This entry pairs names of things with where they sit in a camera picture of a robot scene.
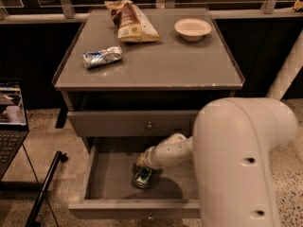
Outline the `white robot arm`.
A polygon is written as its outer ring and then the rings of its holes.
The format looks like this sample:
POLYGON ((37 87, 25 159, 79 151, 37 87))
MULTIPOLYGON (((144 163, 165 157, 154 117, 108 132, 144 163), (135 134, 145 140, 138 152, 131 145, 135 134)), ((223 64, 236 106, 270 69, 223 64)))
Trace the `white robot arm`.
POLYGON ((159 169, 191 158, 203 227, 280 227, 269 152, 296 133, 296 117, 281 101, 227 97, 198 112, 190 137, 175 133, 138 163, 159 169))

